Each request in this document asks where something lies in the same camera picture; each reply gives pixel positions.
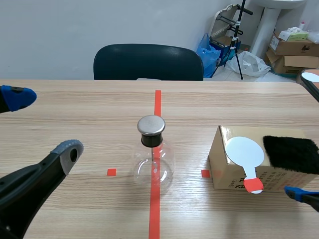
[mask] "silver cap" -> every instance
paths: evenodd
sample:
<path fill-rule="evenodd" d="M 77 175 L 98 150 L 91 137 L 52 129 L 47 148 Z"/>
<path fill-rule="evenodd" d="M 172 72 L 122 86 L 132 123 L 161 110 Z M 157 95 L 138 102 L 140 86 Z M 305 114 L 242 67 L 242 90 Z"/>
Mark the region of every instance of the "silver cap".
<path fill-rule="evenodd" d="M 165 129 L 165 121 L 159 116 L 145 116 L 138 122 L 138 130 L 145 136 L 156 136 Z"/>

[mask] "red tape marker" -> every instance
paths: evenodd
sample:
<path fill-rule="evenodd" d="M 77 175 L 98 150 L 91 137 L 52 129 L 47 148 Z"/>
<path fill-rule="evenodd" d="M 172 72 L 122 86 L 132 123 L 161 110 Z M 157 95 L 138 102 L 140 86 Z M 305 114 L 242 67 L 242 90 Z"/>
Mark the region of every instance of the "red tape marker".
<path fill-rule="evenodd" d="M 115 177 L 116 176 L 116 168 L 109 168 L 107 175 L 108 177 Z"/>
<path fill-rule="evenodd" d="M 161 91 L 155 91 L 154 115 L 161 116 Z M 154 148 L 154 161 L 151 172 L 149 239 L 160 239 L 160 147 Z"/>
<path fill-rule="evenodd" d="M 210 172 L 209 172 L 209 170 L 202 170 L 202 171 L 201 171 L 201 177 L 202 177 L 202 178 L 210 178 Z"/>
<path fill-rule="evenodd" d="M 244 186 L 249 193 L 264 190 L 264 185 L 259 178 L 244 179 Z"/>

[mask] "glass flask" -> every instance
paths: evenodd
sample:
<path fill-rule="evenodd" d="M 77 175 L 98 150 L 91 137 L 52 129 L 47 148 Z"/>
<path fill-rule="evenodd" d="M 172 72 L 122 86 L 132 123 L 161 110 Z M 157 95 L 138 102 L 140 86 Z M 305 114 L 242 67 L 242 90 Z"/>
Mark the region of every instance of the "glass flask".
<path fill-rule="evenodd" d="M 133 154 L 135 180 L 141 184 L 165 185 L 175 171 L 175 154 L 170 144 L 163 140 L 165 121 L 159 116 L 145 116 L 138 122 L 141 141 Z"/>

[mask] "blue clamp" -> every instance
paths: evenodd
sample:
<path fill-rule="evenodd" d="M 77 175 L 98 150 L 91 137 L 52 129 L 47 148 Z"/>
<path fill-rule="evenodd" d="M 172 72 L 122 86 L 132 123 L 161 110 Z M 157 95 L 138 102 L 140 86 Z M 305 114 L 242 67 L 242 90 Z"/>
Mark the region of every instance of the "blue clamp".
<path fill-rule="evenodd" d="M 308 192 L 300 188 L 285 187 L 285 192 L 291 199 L 307 203 L 319 212 L 319 192 Z"/>
<path fill-rule="evenodd" d="M 36 100 L 36 93 L 29 88 L 0 87 L 0 113 L 18 111 L 30 106 Z"/>

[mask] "white wall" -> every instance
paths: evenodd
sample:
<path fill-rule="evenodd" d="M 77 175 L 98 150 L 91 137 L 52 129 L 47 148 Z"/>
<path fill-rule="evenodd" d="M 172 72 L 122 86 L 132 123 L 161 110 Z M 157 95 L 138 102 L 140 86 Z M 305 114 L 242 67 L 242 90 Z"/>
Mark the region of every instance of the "white wall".
<path fill-rule="evenodd" d="M 296 9 L 282 10 L 276 25 L 276 31 L 287 30 L 289 27 L 299 26 L 304 21 L 304 30 L 309 27 L 319 30 L 319 0 L 308 0 Z"/>
<path fill-rule="evenodd" d="M 319 31 L 319 2 L 317 9 L 315 10 L 315 14 L 310 20 L 309 25 L 307 26 L 307 30 Z"/>
<path fill-rule="evenodd" d="M 115 43 L 195 49 L 231 0 L 2 0 L 0 78 L 93 79 Z"/>

